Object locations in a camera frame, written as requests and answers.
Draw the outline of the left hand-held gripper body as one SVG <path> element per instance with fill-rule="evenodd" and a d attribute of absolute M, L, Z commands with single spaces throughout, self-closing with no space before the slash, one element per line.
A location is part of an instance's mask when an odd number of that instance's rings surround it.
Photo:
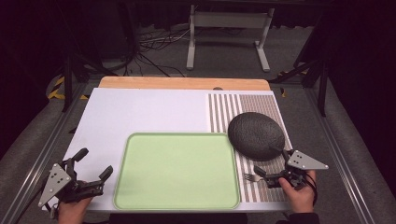
<path fill-rule="evenodd" d="M 48 205 L 56 197 L 62 203 L 77 203 L 83 199 L 100 196 L 104 193 L 105 173 L 92 182 L 77 180 L 75 159 L 54 163 L 42 190 L 38 206 Z"/>

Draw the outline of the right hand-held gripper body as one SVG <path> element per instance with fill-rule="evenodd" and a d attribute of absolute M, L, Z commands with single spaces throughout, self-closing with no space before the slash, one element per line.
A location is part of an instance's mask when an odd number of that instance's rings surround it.
<path fill-rule="evenodd" d="M 269 189 L 280 188 L 278 179 L 285 178 L 295 189 L 301 189 L 306 185 L 307 171 L 328 170 L 329 166 L 321 161 L 304 154 L 299 150 L 293 150 L 293 154 L 285 168 L 278 174 L 267 175 L 264 180 Z"/>

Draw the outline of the person's left hand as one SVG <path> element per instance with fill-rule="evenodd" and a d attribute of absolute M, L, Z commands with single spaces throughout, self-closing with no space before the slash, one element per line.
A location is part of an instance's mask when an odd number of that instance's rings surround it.
<path fill-rule="evenodd" d="M 92 198 L 77 203 L 60 203 L 58 224 L 82 224 Z"/>

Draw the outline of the person's right hand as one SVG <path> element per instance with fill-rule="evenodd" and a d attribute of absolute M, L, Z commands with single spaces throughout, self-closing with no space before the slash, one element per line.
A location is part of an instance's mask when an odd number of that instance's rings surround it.
<path fill-rule="evenodd" d="M 315 192 L 310 186 L 296 190 L 283 177 L 278 179 L 278 182 L 288 197 L 291 211 L 293 213 L 313 213 Z"/>

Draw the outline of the dark textured oval plate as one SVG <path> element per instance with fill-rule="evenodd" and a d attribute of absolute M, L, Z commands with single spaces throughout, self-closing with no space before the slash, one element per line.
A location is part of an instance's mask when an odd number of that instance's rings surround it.
<path fill-rule="evenodd" d="M 268 116 L 246 112 L 234 117 L 228 137 L 235 150 L 254 161 L 269 161 L 281 155 L 286 137 L 280 126 Z"/>

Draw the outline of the person's dark right sleeve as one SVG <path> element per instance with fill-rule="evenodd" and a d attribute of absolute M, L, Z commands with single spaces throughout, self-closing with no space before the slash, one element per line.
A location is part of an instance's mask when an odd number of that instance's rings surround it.
<path fill-rule="evenodd" d="M 276 224 L 320 224 L 316 213 L 294 213 L 288 220 L 279 220 Z"/>

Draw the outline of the light green tray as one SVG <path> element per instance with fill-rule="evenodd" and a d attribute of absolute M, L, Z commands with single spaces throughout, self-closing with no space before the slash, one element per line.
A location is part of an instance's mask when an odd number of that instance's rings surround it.
<path fill-rule="evenodd" d="M 124 211 L 231 210 L 240 203 L 224 133 L 134 133 L 114 194 Z"/>

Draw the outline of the black tripod stand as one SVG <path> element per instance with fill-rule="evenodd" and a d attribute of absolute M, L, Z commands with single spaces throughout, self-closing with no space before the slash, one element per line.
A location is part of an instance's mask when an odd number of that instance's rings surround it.
<path fill-rule="evenodd" d="M 289 72 L 281 72 L 276 78 L 270 79 L 269 83 L 282 83 L 298 74 L 301 74 L 303 71 L 306 71 L 306 75 L 301 81 L 304 88 L 312 88 L 314 84 L 319 81 L 317 107 L 320 115 L 325 117 L 325 100 L 328 83 L 328 66 L 325 61 L 314 60 L 309 63 L 298 65 Z"/>
<path fill-rule="evenodd" d="M 73 84 L 72 79 L 75 77 L 77 82 L 86 83 L 90 79 L 90 75 L 86 65 L 96 70 L 99 74 L 106 76 L 115 76 L 115 73 L 104 68 L 98 63 L 94 63 L 87 57 L 77 54 L 70 53 L 67 55 L 64 61 L 64 108 L 63 112 L 66 112 L 73 103 Z"/>

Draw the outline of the white board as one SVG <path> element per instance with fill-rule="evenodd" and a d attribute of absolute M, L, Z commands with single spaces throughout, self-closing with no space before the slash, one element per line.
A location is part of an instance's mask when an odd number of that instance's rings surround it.
<path fill-rule="evenodd" d="M 161 212 L 267 212 L 288 209 L 288 203 L 240 203 L 231 210 L 124 211 L 114 205 L 114 194 L 124 151 L 134 133 L 212 133 L 209 130 L 208 94 L 268 94 L 271 91 L 198 91 L 96 88 L 92 91 L 77 130 L 65 153 L 74 156 L 87 148 L 77 164 L 78 178 L 93 181 L 113 167 L 104 193 L 89 208 L 104 213 Z"/>

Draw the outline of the striped grey placemat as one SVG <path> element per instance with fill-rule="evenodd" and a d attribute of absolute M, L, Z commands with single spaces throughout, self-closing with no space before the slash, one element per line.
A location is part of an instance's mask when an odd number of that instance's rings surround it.
<path fill-rule="evenodd" d="M 280 114 L 275 96 L 268 94 L 209 93 L 209 130 L 212 133 L 226 133 L 230 121 L 245 112 L 257 112 L 273 119 L 282 130 L 284 148 L 291 149 L 289 136 Z M 268 189 L 264 180 L 251 182 L 244 174 L 253 174 L 253 167 L 260 166 L 268 174 L 278 174 L 284 169 L 284 159 L 279 156 L 270 161 L 253 161 L 239 152 L 234 152 L 242 203 L 279 203 L 287 200 L 281 188 Z"/>

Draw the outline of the white metal stand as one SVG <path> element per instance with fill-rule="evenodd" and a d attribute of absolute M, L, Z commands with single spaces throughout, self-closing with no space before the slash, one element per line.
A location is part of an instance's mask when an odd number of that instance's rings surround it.
<path fill-rule="evenodd" d="M 270 29 L 270 25 L 275 10 L 269 8 L 265 13 L 236 13 L 236 12 L 202 12 L 197 11 L 195 5 L 191 5 L 190 12 L 190 40 L 187 54 L 186 68 L 194 68 L 195 58 L 195 28 L 244 28 L 244 29 L 262 29 L 261 38 L 254 42 L 262 70 L 270 71 L 264 44 Z"/>

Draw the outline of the aluminium rail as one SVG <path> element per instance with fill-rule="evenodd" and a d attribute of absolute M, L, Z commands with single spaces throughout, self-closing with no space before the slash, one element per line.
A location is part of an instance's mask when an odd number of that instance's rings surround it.
<path fill-rule="evenodd" d="M 346 192 L 355 208 L 361 224 L 376 224 L 372 213 L 361 194 L 361 190 L 357 185 L 356 179 L 347 165 L 347 161 L 335 139 L 328 121 L 321 115 L 318 109 L 315 92 L 311 89 L 305 89 L 304 92 L 314 111 L 315 117 L 318 120 L 319 126 L 325 134 L 327 145 L 330 153 L 332 154 L 332 159 L 334 160 L 337 171 L 341 176 Z"/>
<path fill-rule="evenodd" d="M 64 157 L 87 104 L 82 96 L 91 91 L 92 85 L 77 84 L 68 109 L 51 99 L 0 160 L 0 224 L 52 224 L 36 193 L 51 165 Z"/>

